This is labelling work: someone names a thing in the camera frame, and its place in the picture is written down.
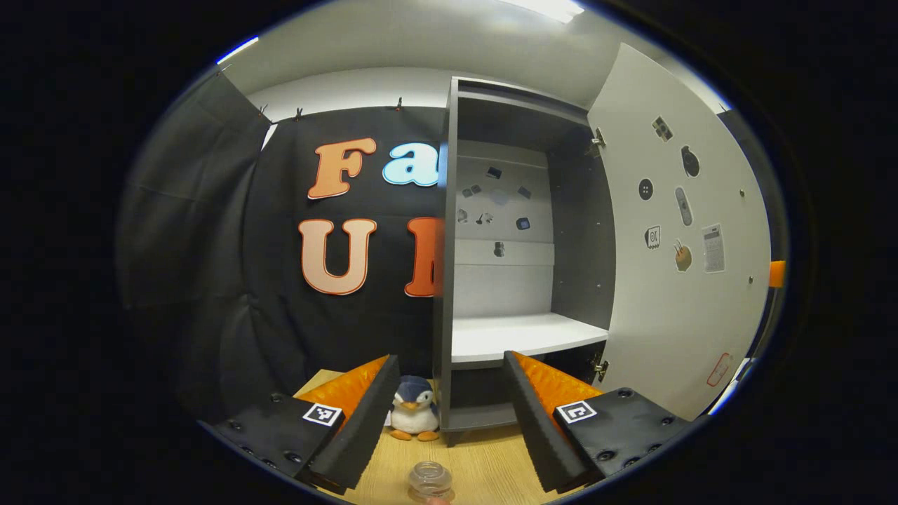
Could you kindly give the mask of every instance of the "penguin plush toy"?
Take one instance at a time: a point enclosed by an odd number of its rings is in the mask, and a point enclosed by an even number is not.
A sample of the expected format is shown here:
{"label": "penguin plush toy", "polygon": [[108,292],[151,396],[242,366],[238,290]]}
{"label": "penguin plush toy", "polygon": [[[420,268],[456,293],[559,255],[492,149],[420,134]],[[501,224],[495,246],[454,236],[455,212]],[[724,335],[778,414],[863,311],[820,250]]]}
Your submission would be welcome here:
{"label": "penguin plush toy", "polygon": [[418,440],[429,442],[439,439],[436,429],[440,420],[436,417],[434,389],[423,377],[402,376],[399,389],[393,397],[390,414],[390,434],[399,440],[411,440],[418,435]]}

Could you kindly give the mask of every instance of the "sticker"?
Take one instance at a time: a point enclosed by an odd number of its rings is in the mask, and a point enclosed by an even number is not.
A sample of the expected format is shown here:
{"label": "sticker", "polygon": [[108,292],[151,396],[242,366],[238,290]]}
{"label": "sticker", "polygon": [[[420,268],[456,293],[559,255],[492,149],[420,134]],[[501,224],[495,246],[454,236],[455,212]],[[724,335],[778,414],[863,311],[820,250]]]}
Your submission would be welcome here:
{"label": "sticker", "polygon": [[667,127],[667,123],[665,123],[665,121],[661,119],[661,116],[658,116],[658,119],[656,119],[652,123],[652,128],[655,129],[655,133],[657,133],[658,138],[664,140],[665,143],[671,138],[674,138],[674,133],[670,128]]}
{"label": "sticker", "polygon": [[708,376],[708,385],[714,387],[715,385],[720,383],[720,379],[724,378],[726,371],[729,370],[730,365],[733,364],[733,357],[728,353],[723,353],[723,356],[718,360],[718,364],[714,367],[714,371],[711,372],[711,375]]}
{"label": "sticker", "polygon": [[673,257],[673,260],[676,261],[676,269],[678,271],[687,271],[692,265],[692,251],[689,250],[689,246],[680,244],[680,239],[678,238],[673,248],[676,250],[676,255]]}
{"label": "sticker", "polygon": [[493,203],[499,205],[500,207],[508,203],[508,193],[503,190],[492,190],[489,192],[489,199],[493,200]]}
{"label": "sticker", "polygon": [[646,247],[657,249],[661,245],[661,226],[652,226],[646,230]]}
{"label": "sticker", "polygon": [[678,187],[675,194],[677,207],[680,208],[682,224],[684,226],[690,226],[692,224],[692,209],[689,208],[689,201],[686,199],[686,191],[684,191],[682,187]]}
{"label": "sticker", "polygon": [[643,179],[639,181],[639,197],[648,200],[652,198],[652,193],[654,189],[652,188],[652,182],[649,179]]}
{"label": "sticker", "polygon": [[682,155],[682,168],[686,171],[686,175],[690,177],[699,176],[699,158],[689,151],[689,146],[683,146],[680,149]]}
{"label": "sticker", "polygon": [[593,408],[586,402],[568,403],[567,405],[555,407],[555,409],[561,412],[561,417],[563,417],[568,424],[582,421],[595,415]]}
{"label": "sticker", "polygon": [[306,421],[317,422],[324,426],[333,426],[334,421],[337,420],[341,412],[343,412],[343,409],[316,403],[305,413],[303,419]]}
{"label": "sticker", "polygon": [[724,236],[720,223],[701,228],[705,239],[705,273],[724,271]]}

